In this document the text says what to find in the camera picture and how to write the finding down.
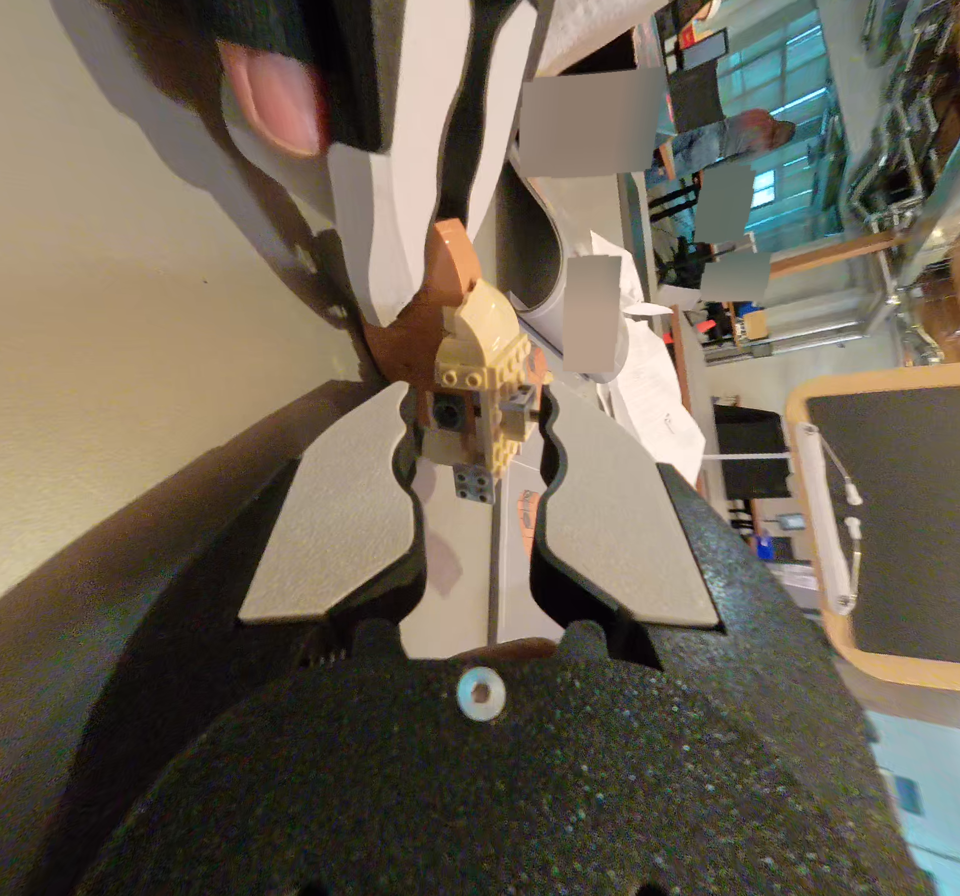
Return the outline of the white circle-print paper bag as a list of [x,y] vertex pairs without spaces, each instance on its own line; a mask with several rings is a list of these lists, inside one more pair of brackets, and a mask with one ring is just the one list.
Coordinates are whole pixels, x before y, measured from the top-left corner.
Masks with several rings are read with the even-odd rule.
[[620,320],[625,326],[625,360],[618,373],[596,386],[599,405],[623,429],[636,438],[654,461],[671,465],[691,485],[702,468],[706,441],[693,416],[682,402],[681,384],[664,338],[653,320],[669,315],[663,305],[645,301],[634,258],[595,231],[591,231],[594,255],[618,255]]

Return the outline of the person's right hand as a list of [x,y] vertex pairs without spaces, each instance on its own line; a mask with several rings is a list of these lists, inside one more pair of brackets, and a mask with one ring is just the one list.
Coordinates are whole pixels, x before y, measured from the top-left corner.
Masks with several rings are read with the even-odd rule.
[[484,658],[499,661],[530,661],[553,657],[558,650],[555,641],[529,638],[497,644],[483,650]]

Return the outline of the white panel stand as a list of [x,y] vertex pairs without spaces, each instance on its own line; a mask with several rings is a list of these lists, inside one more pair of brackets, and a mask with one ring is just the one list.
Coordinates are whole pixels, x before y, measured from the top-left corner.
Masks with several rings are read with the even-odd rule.
[[828,610],[845,618],[854,612],[858,603],[864,540],[862,523],[857,516],[848,515],[842,523],[837,521],[830,470],[835,470],[843,482],[848,508],[858,509],[863,506],[863,499],[822,431],[809,422],[794,423],[792,428],[792,455],[805,493],[806,518],[819,561],[819,583]]

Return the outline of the tan and brown brick model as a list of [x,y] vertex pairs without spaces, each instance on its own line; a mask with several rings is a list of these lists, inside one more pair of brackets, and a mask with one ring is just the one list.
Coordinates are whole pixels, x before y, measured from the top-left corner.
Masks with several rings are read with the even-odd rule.
[[514,457],[539,429],[552,379],[510,300],[482,278],[462,222],[429,230],[420,290],[393,323],[362,324],[389,382],[414,395],[421,455],[450,467],[458,498],[491,506]]

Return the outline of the person's left hand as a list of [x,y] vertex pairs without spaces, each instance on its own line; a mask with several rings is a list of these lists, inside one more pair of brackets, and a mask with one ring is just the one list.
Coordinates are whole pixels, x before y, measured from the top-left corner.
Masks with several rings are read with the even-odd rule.
[[226,41],[217,44],[224,77],[253,130],[294,158],[330,149],[327,88],[316,70],[292,57]]

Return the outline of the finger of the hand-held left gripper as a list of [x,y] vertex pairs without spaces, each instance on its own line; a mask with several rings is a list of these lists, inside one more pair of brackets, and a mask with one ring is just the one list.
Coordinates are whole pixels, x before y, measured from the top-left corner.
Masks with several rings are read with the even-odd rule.
[[538,13],[530,0],[474,0],[462,87],[447,128],[438,218],[474,240],[494,199],[513,138]]
[[333,144],[328,170],[346,276],[369,325],[388,327],[419,292],[444,145],[462,90],[474,0],[404,0],[387,146]]

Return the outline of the black wood-rimmed panel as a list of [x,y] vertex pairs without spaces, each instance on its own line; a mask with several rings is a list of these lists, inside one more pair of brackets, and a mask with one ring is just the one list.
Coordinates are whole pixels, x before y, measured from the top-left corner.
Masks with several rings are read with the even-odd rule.
[[797,422],[816,425],[863,499],[846,505],[829,471],[837,521],[862,523],[863,560],[852,614],[829,611],[813,572],[826,638],[858,671],[885,683],[958,693],[959,366],[902,366],[821,376],[796,387],[785,421],[792,455]]

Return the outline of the grey desk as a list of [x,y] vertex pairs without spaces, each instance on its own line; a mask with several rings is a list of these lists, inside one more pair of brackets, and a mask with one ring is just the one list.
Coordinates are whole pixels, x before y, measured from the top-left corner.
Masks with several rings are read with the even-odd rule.
[[150,569],[383,385],[178,3],[2,0],[5,676],[130,633]]

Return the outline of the grey instruction booklet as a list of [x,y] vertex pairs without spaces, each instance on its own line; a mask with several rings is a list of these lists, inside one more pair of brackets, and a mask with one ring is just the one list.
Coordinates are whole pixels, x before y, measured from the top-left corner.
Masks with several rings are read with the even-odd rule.
[[[624,242],[618,178],[523,180],[513,162],[505,163],[495,196],[497,284],[523,307],[553,300],[562,308],[558,286],[567,257],[591,253],[592,232],[616,245]],[[506,645],[526,638],[556,641],[562,629],[536,605],[530,591],[528,543],[541,494],[543,438],[538,428],[513,459],[499,485],[493,524],[489,635]]]

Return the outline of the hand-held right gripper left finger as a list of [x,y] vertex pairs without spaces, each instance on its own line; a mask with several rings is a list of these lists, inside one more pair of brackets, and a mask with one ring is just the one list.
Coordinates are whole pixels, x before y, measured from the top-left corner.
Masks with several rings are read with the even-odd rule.
[[242,603],[246,625],[399,622],[426,587],[409,384],[392,383],[303,452]]

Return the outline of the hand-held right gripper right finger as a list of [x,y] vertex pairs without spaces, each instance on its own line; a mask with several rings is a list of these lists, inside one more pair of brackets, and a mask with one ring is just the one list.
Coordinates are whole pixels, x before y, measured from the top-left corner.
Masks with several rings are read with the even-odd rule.
[[548,386],[542,402],[546,491],[530,569],[538,607],[560,626],[720,626],[654,458],[570,387]]

